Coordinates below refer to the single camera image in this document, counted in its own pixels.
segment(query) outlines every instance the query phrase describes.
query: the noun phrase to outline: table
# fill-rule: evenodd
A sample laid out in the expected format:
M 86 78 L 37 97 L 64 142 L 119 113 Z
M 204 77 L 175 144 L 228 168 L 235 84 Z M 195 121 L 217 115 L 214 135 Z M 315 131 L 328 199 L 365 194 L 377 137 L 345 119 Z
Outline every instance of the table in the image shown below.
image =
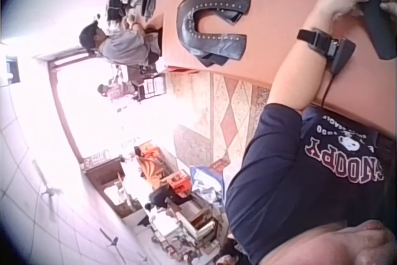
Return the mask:
M 145 204 L 149 203 L 149 194 L 153 192 L 153 189 L 151 185 L 137 173 L 136 169 L 138 169 L 138 167 L 139 165 L 136 159 L 127 163 L 122 163 L 125 174 L 124 186 L 132 197 L 136 197 L 139 203 L 145 206 Z M 149 217 L 153 215 L 145 208 L 143 210 Z M 156 214 L 156 217 L 152 221 L 152 225 L 156 227 L 157 231 L 164 238 L 167 238 L 167 236 L 174 233 L 179 228 L 177 219 L 169 217 L 166 215 L 165 211 Z
M 201 32 L 246 34 L 247 48 L 241 61 L 205 68 L 189 54 L 177 38 L 177 7 L 182 0 L 164 0 L 163 57 L 166 65 L 185 67 L 243 79 L 271 87 L 283 59 L 312 10 L 316 0 L 252 0 L 246 16 L 234 26 L 216 16 L 200 20 Z M 342 73 L 335 79 L 325 107 L 387 135 L 396 131 L 396 61 L 378 59 L 366 31 L 358 19 L 346 17 L 337 22 L 333 35 L 345 36 L 357 44 L 356 51 Z M 316 96 L 321 102 L 330 80 L 327 73 Z

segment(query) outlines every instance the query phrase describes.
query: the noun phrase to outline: blue cloth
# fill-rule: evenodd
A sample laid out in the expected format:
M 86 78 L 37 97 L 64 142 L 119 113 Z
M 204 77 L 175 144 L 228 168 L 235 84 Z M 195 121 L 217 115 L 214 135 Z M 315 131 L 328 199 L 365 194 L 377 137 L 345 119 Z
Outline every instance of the blue cloth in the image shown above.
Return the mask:
M 373 138 L 344 119 L 303 116 L 266 105 L 228 189 L 231 232 L 254 265 L 311 228 L 374 218 L 384 176 Z

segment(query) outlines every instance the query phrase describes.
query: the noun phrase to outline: black wristband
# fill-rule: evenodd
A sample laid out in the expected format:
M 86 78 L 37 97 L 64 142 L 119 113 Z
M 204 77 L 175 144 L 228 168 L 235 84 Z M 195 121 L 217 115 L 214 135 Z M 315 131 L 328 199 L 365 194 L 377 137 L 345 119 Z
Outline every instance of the black wristband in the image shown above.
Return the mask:
M 298 32 L 297 39 L 308 43 L 309 48 L 324 56 L 327 60 L 334 58 L 339 46 L 338 40 L 319 29 L 313 29 L 313 31 L 301 29 Z

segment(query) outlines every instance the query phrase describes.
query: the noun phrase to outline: black leather piece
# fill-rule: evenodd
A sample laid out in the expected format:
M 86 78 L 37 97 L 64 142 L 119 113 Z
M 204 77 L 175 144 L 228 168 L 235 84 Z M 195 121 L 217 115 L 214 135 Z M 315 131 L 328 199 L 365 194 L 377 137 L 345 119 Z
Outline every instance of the black leather piece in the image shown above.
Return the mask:
M 198 60 L 200 60 L 201 62 L 209 61 L 213 65 L 224 65 L 229 60 L 229 58 L 216 54 L 207 54 L 204 57 L 198 58 Z
M 233 23 L 247 13 L 250 5 L 251 0 L 183 0 L 177 12 L 179 41 L 205 66 L 224 65 L 228 58 L 241 59 L 246 49 L 246 35 L 197 32 L 195 13 L 210 10 Z
M 217 15 L 219 18 L 225 20 L 227 23 L 230 24 L 236 23 L 238 20 L 240 20 L 241 16 L 243 15 L 239 12 L 233 12 L 229 10 L 226 11 L 224 10 L 223 12 L 221 12 L 219 10 L 212 9 L 210 12 Z
M 364 13 L 365 27 L 378 57 L 382 60 L 391 60 L 397 56 L 396 34 L 390 15 L 380 9 L 380 3 L 381 0 L 369 0 L 359 5 Z

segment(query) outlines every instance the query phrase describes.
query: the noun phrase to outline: patterned floor tile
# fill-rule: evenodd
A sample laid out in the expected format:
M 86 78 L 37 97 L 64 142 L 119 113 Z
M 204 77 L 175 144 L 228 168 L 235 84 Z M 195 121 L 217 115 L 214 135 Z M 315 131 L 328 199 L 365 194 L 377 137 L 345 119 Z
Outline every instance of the patterned floor tile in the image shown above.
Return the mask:
M 178 125 L 174 132 L 176 157 L 187 166 L 208 166 L 211 163 L 211 141 L 203 135 Z
M 243 84 L 244 84 L 244 89 L 246 91 L 248 104 L 251 106 L 252 84 L 250 84 L 248 82 L 243 82 Z
M 213 101 L 215 112 L 218 114 L 218 117 L 220 119 L 222 119 L 223 116 L 225 115 L 229 102 L 230 99 L 229 99 L 228 91 L 226 89 L 226 83 L 225 80 L 221 78 L 218 80 L 218 85 L 215 86 L 214 101 Z
M 228 148 L 228 155 L 229 155 L 229 160 L 231 163 L 239 160 L 244 154 L 244 150 L 241 148 L 240 140 L 238 138 L 238 135 L 235 136 L 233 141 L 231 142 L 229 148 Z
M 231 104 L 229 104 L 228 108 L 226 109 L 225 116 L 221 121 L 221 128 L 225 138 L 226 147 L 229 147 L 238 132 Z
M 237 128 L 240 129 L 250 109 L 244 84 L 241 81 L 238 82 L 233 97 L 231 98 L 231 107 L 233 108 Z
M 222 128 L 221 128 L 221 119 L 218 118 L 218 115 L 214 113 L 214 121 L 213 121 L 213 158 L 212 161 L 216 161 L 219 158 L 224 157 L 226 151 L 226 143 L 225 138 L 223 136 Z
M 251 109 L 249 113 L 249 123 L 247 132 L 247 142 L 249 142 L 254 136 L 254 132 L 259 122 L 259 117 L 266 105 L 267 99 L 269 98 L 269 89 L 253 86 L 251 96 Z
M 239 81 L 228 77 L 223 77 L 223 79 L 225 80 L 226 90 L 228 91 L 229 98 L 231 99 Z
M 252 138 L 269 90 L 219 74 L 171 74 L 167 91 L 177 103 L 174 129 L 178 168 L 237 161 Z
M 245 150 L 247 146 L 248 124 L 249 124 L 249 115 L 246 116 L 242 126 L 238 130 L 238 138 L 240 141 L 241 148 L 243 150 Z

